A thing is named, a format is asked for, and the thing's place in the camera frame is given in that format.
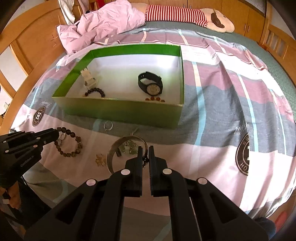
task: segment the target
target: white wall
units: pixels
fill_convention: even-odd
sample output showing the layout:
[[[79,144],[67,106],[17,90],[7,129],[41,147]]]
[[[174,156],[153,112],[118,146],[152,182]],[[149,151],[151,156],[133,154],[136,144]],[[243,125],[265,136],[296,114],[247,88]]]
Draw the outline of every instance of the white wall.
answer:
[[[277,10],[272,7],[272,20],[271,20],[271,24],[278,27],[279,29],[283,30],[285,33],[287,33],[288,35],[290,35],[293,39],[295,39],[290,31],[290,29],[288,28],[287,24],[285,23],[285,21],[282,19],[282,17],[280,16],[280,14],[277,12]]]
[[[15,19],[17,16],[21,15],[25,11],[43,2],[44,0],[26,0],[17,9],[8,23],[10,23],[13,19]],[[9,47],[0,55],[0,70],[3,72],[4,76],[7,78],[7,80],[10,82],[15,90],[18,90],[18,88],[21,86],[26,78],[24,71],[21,69]],[[0,114],[5,111],[5,102],[9,104],[11,102],[11,98],[2,89],[0,91]]]

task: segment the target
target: open box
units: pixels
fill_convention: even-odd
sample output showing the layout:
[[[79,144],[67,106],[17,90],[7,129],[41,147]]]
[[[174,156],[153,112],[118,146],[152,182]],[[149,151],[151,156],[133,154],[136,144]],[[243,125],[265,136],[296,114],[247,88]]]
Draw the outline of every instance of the open box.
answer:
[[[97,92],[87,97],[80,71],[88,68],[97,80]],[[138,86],[138,75],[152,72],[162,78],[165,102],[146,101],[150,96]],[[53,94],[70,115],[175,128],[184,104],[181,48],[177,45],[137,44],[91,50],[71,70]]]

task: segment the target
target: black watch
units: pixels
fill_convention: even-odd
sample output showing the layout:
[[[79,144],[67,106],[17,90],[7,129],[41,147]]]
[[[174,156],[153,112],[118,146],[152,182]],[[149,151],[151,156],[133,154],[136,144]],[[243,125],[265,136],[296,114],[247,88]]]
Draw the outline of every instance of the black watch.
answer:
[[[152,80],[155,83],[151,83],[151,84],[144,84],[142,83],[142,79],[148,79],[148,80]],[[163,92],[163,82],[161,81],[161,77],[157,76],[154,73],[148,72],[146,71],[145,73],[141,73],[138,76],[138,85],[141,88],[142,91],[144,91],[145,93],[147,93],[148,95],[151,96],[156,96],[159,95]]]

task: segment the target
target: pink blanket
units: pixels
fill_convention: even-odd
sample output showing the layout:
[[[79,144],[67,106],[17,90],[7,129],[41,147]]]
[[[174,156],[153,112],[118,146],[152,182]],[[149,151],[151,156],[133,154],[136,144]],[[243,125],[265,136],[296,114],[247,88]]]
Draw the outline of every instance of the pink blanket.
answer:
[[[145,15],[127,0],[117,0],[82,15],[77,23],[57,27],[68,53],[77,52],[102,38],[139,28],[145,24]]]

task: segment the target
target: red and white striped clothing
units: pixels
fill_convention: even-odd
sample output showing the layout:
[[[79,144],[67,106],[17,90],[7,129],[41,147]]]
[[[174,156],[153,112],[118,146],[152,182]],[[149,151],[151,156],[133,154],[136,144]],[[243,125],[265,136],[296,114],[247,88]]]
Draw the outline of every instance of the red and white striped clothing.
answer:
[[[205,28],[208,23],[205,14],[201,10],[161,5],[148,5],[145,20],[195,23]]]

